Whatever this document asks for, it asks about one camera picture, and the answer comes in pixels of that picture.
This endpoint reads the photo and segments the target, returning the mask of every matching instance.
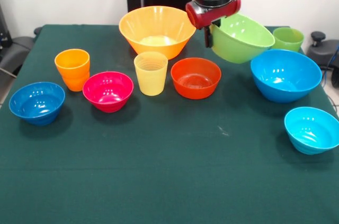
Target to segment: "black knob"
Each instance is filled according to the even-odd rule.
[[[322,42],[326,39],[326,35],[323,32],[313,32],[311,33],[311,37],[315,42]]]

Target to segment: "green bowl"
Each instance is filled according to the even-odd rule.
[[[221,26],[211,25],[212,50],[222,59],[242,64],[271,48],[275,39],[256,21],[234,14],[221,19]]]

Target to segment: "cup rim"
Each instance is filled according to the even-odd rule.
[[[302,35],[302,40],[300,41],[295,41],[295,42],[289,42],[289,41],[284,41],[284,40],[281,40],[280,38],[278,38],[277,36],[274,35],[275,32],[279,31],[279,30],[282,30],[282,29],[290,29],[290,30],[293,30],[293,31],[296,31],[298,33],[300,33]],[[275,28],[272,32],[272,35],[274,36],[274,38],[278,39],[279,41],[281,42],[284,42],[284,43],[287,43],[287,44],[300,44],[300,43],[303,43],[303,41],[305,40],[305,35],[299,31],[298,29],[295,29],[295,28],[291,28],[291,27],[278,27],[278,28]]]
[[[157,69],[157,70],[145,70],[145,69],[140,68],[139,66],[136,65],[136,60],[137,60],[138,56],[145,55],[146,53],[155,53],[155,54],[157,54],[157,55],[161,55],[162,58],[165,58],[166,64],[165,64],[162,68]],[[160,53],[160,52],[146,51],[146,52],[142,52],[142,53],[138,54],[138,55],[134,58],[133,63],[134,63],[135,68],[138,67],[138,69],[140,69],[141,71],[143,71],[143,72],[145,72],[145,73],[153,73],[153,72],[160,71],[160,70],[164,69],[165,67],[167,67],[167,66],[168,66],[168,58],[167,58],[163,53]]]
[[[20,115],[18,114],[17,112],[13,111],[12,108],[11,108],[11,103],[12,103],[12,99],[13,97],[18,94],[21,90],[29,87],[29,86],[32,86],[32,85],[39,85],[39,84],[50,84],[50,85],[55,85],[57,86],[59,89],[61,89],[62,93],[63,93],[63,97],[62,97],[62,100],[60,101],[60,104],[55,108],[55,110],[51,111],[51,112],[47,112],[47,113],[44,113],[44,114],[39,114],[39,115],[36,115],[34,117],[28,117],[28,116],[25,116],[25,115]],[[36,118],[41,118],[41,117],[45,117],[47,115],[50,115],[52,113],[54,113],[56,110],[58,110],[59,108],[61,108],[61,106],[63,105],[63,103],[65,102],[65,98],[66,98],[66,93],[65,93],[65,90],[58,84],[56,83],[53,83],[53,82],[48,82],[48,81],[43,81],[43,82],[35,82],[35,83],[31,83],[31,84],[28,84],[28,85],[25,85],[21,88],[19,88],[17,91],[15,91],[15,93],[11,96],[10,98],[10,101],[8,102],[8,105],[9,105],[9,108],[11,110],[11,112],[13,114],[15,114],[17,117],[21,118],[21,119],[36,119]]]
[[[72,51],[72,50],[83,51],[84,53],[87,54],[87,60],[86,60],[83,64],[81,64],[81,65],[79,65],[79,66],[77,66],[77,67],[63,67],[63,66],[60,66],[60,65],[57,63],[57,58],[58,58],[58,56],[62,55],[62,54],[65,53],[65,52]],[[64,51],[61,51],[61,52],[60,52],[59,54],[57,54],[57,56],[55,56],[55,58],[54,58],[54,63],[55,63],[55,65],[56,65],[57,67],[61,68],[61,69],[77,69],[77,68],[80,68],[80,67],[84,66],[84,65],[87,64],[89,61],[90,61],[90,54],[89,54],[86,50],[80,49],[80,48],[66,49],[66,50],[64,50]]]

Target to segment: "pink bowl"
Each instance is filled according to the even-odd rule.
[[[84,84],[83,94],[97,109],[113,113],[126,104],[133,88],[133,81],[127,75],[107,71],[90,77]]]

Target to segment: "blue bowl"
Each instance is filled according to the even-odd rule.
[[[39,82],[16,91],[10,99],[10,110],[28,123],[43,126],[55,120],[65,101],[59,85]]]
[[[314,107],[298,107],[285,116],[285,128],[294,147],[303,154],[321,154],[339,145],[339,122]]]
[[[272,49],[251,61],[254,82],[270,101],[296,101],[317,87],[322,81],[319,66],[297,52]]]

